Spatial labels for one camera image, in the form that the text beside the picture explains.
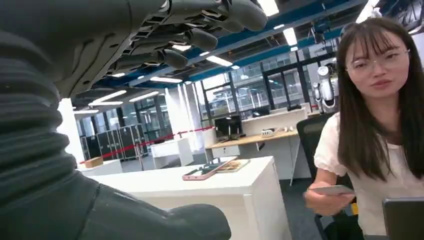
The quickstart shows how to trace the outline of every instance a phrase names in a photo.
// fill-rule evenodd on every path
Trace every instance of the white column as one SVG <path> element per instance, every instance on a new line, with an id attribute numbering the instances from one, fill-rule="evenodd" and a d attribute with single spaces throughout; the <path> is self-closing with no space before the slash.
<path id="1" fill-rule="evenodd" d="M 69 145 L 65 148 L 68 154 L 75 157 L 76 163 L 83 162 L 84 152 L 81 146 L 80 135 L 78 133 L 77 121 L 74 116 L 74 109 L 71 99 L 63 98 L 57 109 L 62 115 L 63 122 L 57 128 L 57 132 L 66 135 L 69 138 Z"/>
<path id="2" fill-rule="evenodd" d="M 165 89 L 165 100 L 173 134 L 202 127 L 193 84 Z M 193 152 L 199 151 L 204 146 L 201 132 L 187 133 L 183 137 L 189 138 Z"/>

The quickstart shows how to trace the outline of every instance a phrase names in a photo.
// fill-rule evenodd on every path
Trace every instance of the phone case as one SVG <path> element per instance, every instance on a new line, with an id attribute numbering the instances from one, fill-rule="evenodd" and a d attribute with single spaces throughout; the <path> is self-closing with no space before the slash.
<path id="1" fill-rule="evenodd" d="M 231 161 L 222 162 L 222 164 L 220 164 L 219 166 L 217 166 L 214 169 L 207 169 L 207 167 L 210 165 L 210 163 L 207 163 L 207 164 L 203 165 L 202 167 L 199 167 L 198 169 L 194 169 L 193 171 L 184 174 L 182 176 L 182 180 L 184 180 L 184 181 L 206 180 L 206 179 L 212 177 L 214 174 L 216 174 L 217 170 L 219 170 L 220 168 L 222 168 L 222 166 L 224 166 L 225 164 L 227 164 L 229 162 L 231 162 Z M 202 173 L 201 175 L 194 175 L 197 172 L 203 172 L 203 171 L 207 171 L 207 172 Z"/>

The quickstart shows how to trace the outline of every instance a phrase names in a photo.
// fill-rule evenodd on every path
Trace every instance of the glasses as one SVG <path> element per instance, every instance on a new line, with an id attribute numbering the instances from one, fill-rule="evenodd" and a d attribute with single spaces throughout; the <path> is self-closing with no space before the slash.
<path id="1" fill-rule="evenodd" d="M 373 73 L 374 64 L 378 64 L 384 69 L 393 69 L 399 66 L 399 64 L 404 59 L 405 55 L 408 54 L 410 50 L 399 50 L 393 49 L 387 51 L 385 54 L 376 57 L 374 60 L 371 59 L 358 59 L 353 61 L 347 68 L 351 73 L 358 76 L 368 76 Z"/>

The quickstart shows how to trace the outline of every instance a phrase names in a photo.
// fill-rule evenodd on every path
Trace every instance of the woman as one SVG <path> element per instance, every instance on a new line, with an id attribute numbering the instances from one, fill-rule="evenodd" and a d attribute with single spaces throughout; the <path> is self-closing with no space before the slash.
<path id="1" fill-rule="evenodd" d="M 316 148 L 307 207 L 330 216 L 354 195 L 311 189 L 349 175 L 364 235 L 386 235 L 382 201 L 424 197 L 424 75 L 405 29 L 384 18 L 352 25 L 337 54 L 340 111 L 328 119 Z"/>

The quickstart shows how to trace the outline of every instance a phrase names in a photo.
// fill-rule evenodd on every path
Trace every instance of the pillar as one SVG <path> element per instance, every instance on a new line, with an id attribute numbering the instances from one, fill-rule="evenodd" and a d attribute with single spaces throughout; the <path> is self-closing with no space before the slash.
<path id="1" fill-rule="evenodd" d="M 71 99 L 63 98 L 57 110 L 62 115 L 63 122 L 56 130 L 69 138 L 69 145 L 65 148 L 65 151 L 75 157 L 77 164 L 83 162 L 85 160 L 84 152 Z"/>

